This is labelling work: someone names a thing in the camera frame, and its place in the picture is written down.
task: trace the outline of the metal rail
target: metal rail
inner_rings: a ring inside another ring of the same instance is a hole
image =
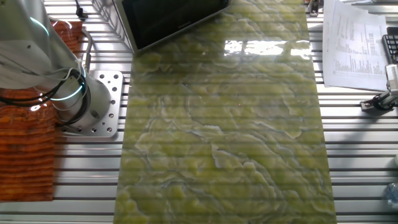
[[[0,203],[0,223],[112,223],[132,54],[89,0],[80,0],[80,4],[89,14],[84,26],[95,42],[91,69],[119,70],[125,77],[119,135],[112,141],[102,142],[90,138],[58,140],[55,200]],[[74,0],[45,0],[45,5],[52,17],[77,21]],[[386,14],[388,25],[398,26],[398,5],[358,7],[370,13]],[[309,17],[307,21],[338,223],[396,223],[398,212],[387,206],[383,193],[387,184],[398,181],[394,164],[394,156],[398,154],[398,110],[372,117],[361,111],[359,102],[370,99],[375,92],[325,88],[323,14]],[[84,39],[82,48],[86,49],[88,44],[88,39]]]

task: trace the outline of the paper document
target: paper document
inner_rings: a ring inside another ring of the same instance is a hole
[[[339,0],[325,1],[323,79],[325,86],[386,90],[386,17]]]

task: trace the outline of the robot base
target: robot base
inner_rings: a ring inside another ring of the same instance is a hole
[[[123,74],[115,71],[90,71],[90,76],[102,82],[111,95],[109,110],[96,124],[81,128],[60,128],[64,137],[111,138],[118,132],[119,112],[123,88]]]

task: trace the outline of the green marble slab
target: green marble slab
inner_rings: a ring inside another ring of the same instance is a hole
[[[302,0],[231,9],[132,63],[115,224],[336,223]]]

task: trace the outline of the orange net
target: orange net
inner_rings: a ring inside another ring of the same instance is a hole
[[[54,22],[53,26],[76,52],[82,22]],[[38,95],[33,88],[0,89],[0,96],[5,98]],[[51,102],[31,108],[0,103],[0,201],[52,200],[56,123],[57,112]]]

